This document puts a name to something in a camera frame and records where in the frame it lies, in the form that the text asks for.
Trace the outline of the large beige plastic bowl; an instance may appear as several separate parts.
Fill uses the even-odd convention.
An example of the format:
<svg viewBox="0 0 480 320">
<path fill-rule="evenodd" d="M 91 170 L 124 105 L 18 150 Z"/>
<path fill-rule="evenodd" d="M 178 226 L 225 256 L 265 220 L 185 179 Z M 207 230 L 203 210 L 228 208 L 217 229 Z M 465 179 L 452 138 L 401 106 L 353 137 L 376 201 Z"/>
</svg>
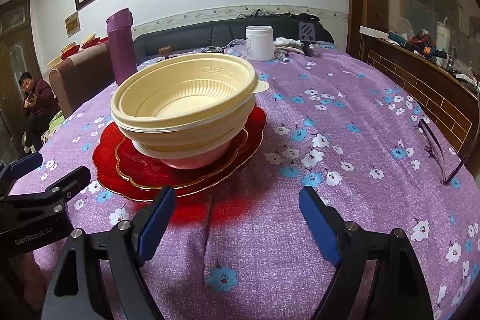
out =
<svg viewBox="0 0 480 320">
<path fill-rule="evenodd" d="M 205 145 L 223 144 L 235 137 L 247 123 L 255 105 L 255 101 L 247 101 L 231 114 L 185 130 L 151 133 L 128 131 L 122 127 L 119 129 L 128 139 L 157 151 L 176 153 L 199 149 Z"/>
</svg>

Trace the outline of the wooden glass door cabinet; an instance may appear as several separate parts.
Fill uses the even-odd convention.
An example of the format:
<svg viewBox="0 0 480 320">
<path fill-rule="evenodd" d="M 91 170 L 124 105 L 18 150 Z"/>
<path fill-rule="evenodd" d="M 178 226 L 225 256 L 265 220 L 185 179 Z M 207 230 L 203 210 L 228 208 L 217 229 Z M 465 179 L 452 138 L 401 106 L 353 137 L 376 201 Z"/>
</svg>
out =
<svg viewBox="0 0 480 320">
<path fill-rule="evenodd" d="M 32 39 L 30 0 L 1 4 L 1 124 L 7 145 L 16 157 L 24 153 L 24 92 L 19 79 L 24 72 L 41 75 Z"/>
</svg>

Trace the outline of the small red plate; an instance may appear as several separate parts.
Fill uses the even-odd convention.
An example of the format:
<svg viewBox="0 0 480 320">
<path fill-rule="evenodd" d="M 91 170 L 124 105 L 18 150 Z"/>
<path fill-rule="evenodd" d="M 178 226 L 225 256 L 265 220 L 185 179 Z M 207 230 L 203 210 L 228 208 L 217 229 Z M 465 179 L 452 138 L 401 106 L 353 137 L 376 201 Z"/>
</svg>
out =
<svg viewBox="0 0 480 320">
<path fill-rule="evenodd" d="M 176 189 L 193 188 L 207 179 L 226 174 L 227 170 L 240 163 L 255 143 L 254 134 L 242 129 L 215 162 L 198 169 L 180 170 L 162 163 L 159 159 L 141 154 L 134 148 L 131 140 L 124 138 L 114 151 L 115 169 L 123 179 L 143 191 L 160 189 L 163 185 Z"/>
</svg>

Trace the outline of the seated person in maroon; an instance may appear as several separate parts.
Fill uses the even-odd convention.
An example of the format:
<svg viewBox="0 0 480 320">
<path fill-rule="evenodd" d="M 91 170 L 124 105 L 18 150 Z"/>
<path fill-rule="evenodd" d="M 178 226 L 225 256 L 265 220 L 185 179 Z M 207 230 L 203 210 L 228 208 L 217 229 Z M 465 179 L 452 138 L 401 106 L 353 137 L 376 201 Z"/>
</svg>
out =
<svg viewBox="0 0 480 320">
<path fill-rule="evenodd" d="M 29 72 L 19 78 L 24 93 L 23 111 L 26 118 L 25 148 L 38 152 L 43 143 L 42 135 L 50 128 L 50 122 L 60 112 L 58 98 L 44 79 L 35 79 Z"/>
</svg>

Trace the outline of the purple thermos bottle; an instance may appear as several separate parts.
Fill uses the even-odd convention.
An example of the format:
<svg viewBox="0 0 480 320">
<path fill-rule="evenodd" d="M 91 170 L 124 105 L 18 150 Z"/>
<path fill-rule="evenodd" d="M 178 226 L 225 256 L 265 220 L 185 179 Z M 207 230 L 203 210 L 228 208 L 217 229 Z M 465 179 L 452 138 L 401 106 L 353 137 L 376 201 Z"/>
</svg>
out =
<svg viewBox="0 0 480 320">
<path fill-rule="evenodd" d="M 121 85 L 137 72 L 132 37 L 133 15 L 125 8 L 106 19 L 106 32 L 115 81 Z"/>
</svg>

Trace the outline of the white foam bowl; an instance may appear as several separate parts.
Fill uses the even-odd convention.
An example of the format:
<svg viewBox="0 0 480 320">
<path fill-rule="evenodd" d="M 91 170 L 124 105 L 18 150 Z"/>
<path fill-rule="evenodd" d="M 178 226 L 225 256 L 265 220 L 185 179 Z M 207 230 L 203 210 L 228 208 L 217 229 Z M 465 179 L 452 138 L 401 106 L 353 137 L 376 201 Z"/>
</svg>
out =
<svg viewBox="0 0 480 320">
<path fill-rule="evenodd" d="M 160 159 L 161 162 L 180 170 L 199 169 L 210 165 L 221 158 L 233 145 L 233 140 L 237 136 L 246 136 L 247 130 L 243 128 L 233 129 L 218 140 L 209 141 L 206 145 L 193 148 L 188 146 L 186 149 L 176 152 L 161 152 L 152 146 L 144 145 L 137 141 L 132 144 L 137 151 L 147 157 Z"/>
<path fill-rule="evenodd" d="M 113 120 L 114 120 L 114 122 L 115 122 L 115 124 L 118 128 L 122 127 L 123 129 L 126 129 L 128 131 L 151 132 L 151 133 L 153 133 L 153 132 L 171 132 L 171 131 L 175 131 L 175 130 L 185 130 L 187 128 L 190 128 L 190 127 L 193 127 L 195 125 L 202 124 L 202 123 L 207 123 L 208 124 L 215 119 L 219 119 L 219 118 L 224 117 L 225 115 L 231 114 L 232 112 L 237 110 L 242 104 L 245 104 L 247 101 L 252 100 L 252 101 L 255 101 L 255 103 L 256 103 L 256 95 L 251 94 L 244 102 L 237 105 L 233 109 L 228 109 L 224 113 L 221 113 L 219 115 L 214 115 L 214 116 L 212 116 L 210 118 L 207 118 L 207 119 L 193 121 L 193 122 L 187 123 L 185 125 L 176 125 L 176 126 L 171 126 L 171 127 L 148 128 L 148 127 L 139 127 L 139 126 L 127 125 L 124 121 L 120 120 L 119 115 L 114 112 L 114 104 L 116 103 L 116 99 L 117 99 L 117 93 L 114 93 L 112 98 L 111 98 L 111 101 L 110 101 L 110 110 L 111 110 L 112 118 L 113 118 Z"/>
</svg>

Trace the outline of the eyeglasses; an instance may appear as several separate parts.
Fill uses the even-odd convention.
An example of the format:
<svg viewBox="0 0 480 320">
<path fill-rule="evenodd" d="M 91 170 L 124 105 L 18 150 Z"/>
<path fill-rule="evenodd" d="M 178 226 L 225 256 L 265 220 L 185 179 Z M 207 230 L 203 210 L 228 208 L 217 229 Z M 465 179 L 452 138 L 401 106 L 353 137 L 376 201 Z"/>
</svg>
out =
<svg viewBox="0 0 480 320">
<path fill-rule="evenodd" d="M 446 158 L 442 145 L 431 127 L 424 119 L 421 119 L 418 124 L 416 124 L 416 133 L 419 136 L 419 140 L 423 143 L 423 148 L 425 149 L 425 152 L 427 152 L 428 158 L 432 158 L 439 166 L 440 182 L 445 186 L 454 182 L 454 179 L 456 179 L 456 176 L 461 170 L 462 166 L 465 165 L 467 160 L 470 158 L 470 155 L 473 153 L 473 150 L 475 149 L 475 146 L 479 140 L 479 127 L 477 127 L 473 138 L 473 144 L 471 144 L 471 146 L 468 148 L 467 152 L 460 159 L 456 167 L 448 172 L 446 169 Z"/>
</svg>

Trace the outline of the wooden sideboard cabinet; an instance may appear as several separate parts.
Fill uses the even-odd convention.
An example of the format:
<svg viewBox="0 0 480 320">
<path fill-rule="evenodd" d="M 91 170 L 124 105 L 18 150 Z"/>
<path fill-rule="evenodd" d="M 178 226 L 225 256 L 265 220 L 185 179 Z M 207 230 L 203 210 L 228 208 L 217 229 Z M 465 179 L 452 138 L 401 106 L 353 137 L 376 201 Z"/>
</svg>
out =
<svg viewBox="0 0 480 320">
<path fill-rule="evenodd" d="M 479 175 L 478 101 L 458 80 L 422 57 L 399 46 L 363 35 L 361 60 L 394 80 L 420 104 L 460 157 Z"/>
</svg>

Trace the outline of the large red wedding plate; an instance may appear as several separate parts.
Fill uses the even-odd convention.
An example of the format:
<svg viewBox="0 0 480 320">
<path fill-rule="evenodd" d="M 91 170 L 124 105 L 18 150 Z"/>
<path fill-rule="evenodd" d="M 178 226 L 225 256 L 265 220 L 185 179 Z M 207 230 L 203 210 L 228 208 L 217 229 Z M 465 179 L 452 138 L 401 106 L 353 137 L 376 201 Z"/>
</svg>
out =
<svg viewBox="0 0 480 320">
<path fill-rule="evenodd" d="M 227 170 L 226 174 L 220 174 L 213 179 L 207 179 L 200 184 L 193 186 L 193 188 L 176 189 L 177 197 L 187 197 L 207 191 L 210 188 L 216 187 L 227 178 L 229 178 L 235 171 L 247 164 L 249 160 L 256 154 L 264 139 L 264 130 L 267 124 L 266 114 L 258 106 L 250 113 L 245 129 L 250 134 L 253 133 L 256 138 L 256 143 L 243 156 L 240 163 L 234 165 L 234 168 Z M 130 201 L 134 202 L 152 202 L 154 197 L 160 189 L 150 191 L 140 190 L 134 185 L 131 185 L 126 179 L 123 179 L 116 171 L 116 158 L 114 156 L 115 147 L 118 146 L 125 136 L 121 134 L 119 128 L 115 124 L 109 124 L 103 132 L 99 145 L 93 152 L 93 163 L 97 169 L 97 182 L 111 191 Z"/>
</svg>

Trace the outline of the small beige plastic bowl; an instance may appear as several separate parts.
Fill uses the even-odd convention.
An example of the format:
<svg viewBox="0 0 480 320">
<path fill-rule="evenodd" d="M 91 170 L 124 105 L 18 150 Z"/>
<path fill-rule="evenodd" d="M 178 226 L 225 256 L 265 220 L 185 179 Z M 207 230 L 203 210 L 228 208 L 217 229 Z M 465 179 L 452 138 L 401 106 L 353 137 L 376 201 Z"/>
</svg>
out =
<svg viewBox="0 0 480 320">
<path fill-rule="evenodd" d="M 247 60 L 229 54 L 183 54 L 126 79 L 115 91 L 114 112 L 127 125 L 185 125 L 224 113 L 268 89 Z"/>
</svg>

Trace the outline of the small gold wall plaque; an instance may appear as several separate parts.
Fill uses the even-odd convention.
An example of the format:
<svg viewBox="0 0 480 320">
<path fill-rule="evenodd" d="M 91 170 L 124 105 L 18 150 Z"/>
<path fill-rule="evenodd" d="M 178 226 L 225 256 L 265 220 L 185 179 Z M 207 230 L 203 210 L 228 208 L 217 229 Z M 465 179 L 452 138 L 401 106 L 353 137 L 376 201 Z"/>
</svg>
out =
<svg viewBox="0 0 480 320">
<path fill-rule="evenodd" d="M 80 32 L 80 19 L 77 11 L 66 18 L 65 28 L 68 37 L 72 37 L 73 35 Z"/>
</svg>

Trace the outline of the white plastic jar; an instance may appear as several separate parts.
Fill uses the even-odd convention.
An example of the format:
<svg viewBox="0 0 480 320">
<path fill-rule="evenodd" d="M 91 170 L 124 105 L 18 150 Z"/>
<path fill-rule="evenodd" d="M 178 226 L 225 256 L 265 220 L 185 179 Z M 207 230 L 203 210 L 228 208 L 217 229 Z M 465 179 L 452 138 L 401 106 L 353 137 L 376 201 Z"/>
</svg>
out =
<svg viewBox="0 0 480 320">
<path fill-rule="evenodd" d="M 270 61 L 274 57 L 272 26 L 246 27 L 247 58 L 252 61 Z"/>
</svg>

